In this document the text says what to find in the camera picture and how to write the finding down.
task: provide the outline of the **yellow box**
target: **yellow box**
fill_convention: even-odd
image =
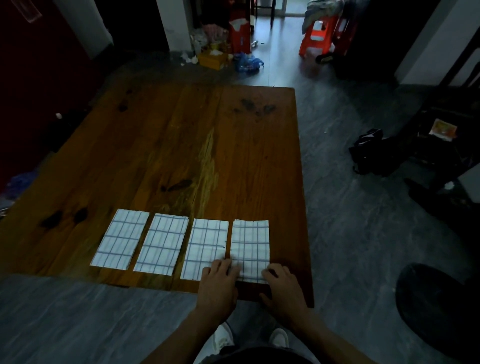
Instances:
[[[218,56],[212,56],[206,52],[198,55],[198,61],[201,66],[213,68],[214,70],[221,70],[228,61],[228,54],[223,53]]]

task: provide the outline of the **wood grain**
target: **wood grain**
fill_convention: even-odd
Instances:
[[[82,208],[87,217],[75,223]],[[117,208],[191,218],[171,277],[133,272],[133,263],[126,271],[89,265]],[[58,211],[56,226],[42,226]],[[269,220],[270,260],[290,268],[313,306],[293,89],[112,86],[0,223],[2,268],[197,292],[198,282],[180,279],[192,218]],[[238,287],[240,299],[255,301],[268,290]]]

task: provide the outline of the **white shoe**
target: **white shoe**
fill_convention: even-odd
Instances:
[[[219,354],[220,350],[225,346],[235,345],[233,342],[232,330],[230,330],[230,326],[228,326],[226,322],[216,328],[212,335],[212,342],[215,354]]]
[[[270,335],[268,343],[280,348],[288,348],[288,335],[284,329],[276,328]]]

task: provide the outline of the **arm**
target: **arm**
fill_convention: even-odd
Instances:
[[[322,364],[375,364],[353,345],[330,331],[320,317],[307,307],[297,278],[287,267],[270,264],[262,275],[272,290],[271,300],[263,293],[260,294],[267,309]]]
[[[143,364],[193,363],[205,342],[237,304],[235,281],[240,267],[233,267],[228,273],[231,262],[231,259],[215,260],[212,267],[203,268],[196,307]]]

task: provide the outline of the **person's left arm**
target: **person's left arm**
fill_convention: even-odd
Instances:
[[[211,267],[203,268],[196,307],[142,364],[193,363],[205,342],[237,304],[235,281],[240,267],[228,272],[231,263],[231,259],[215,260]]]

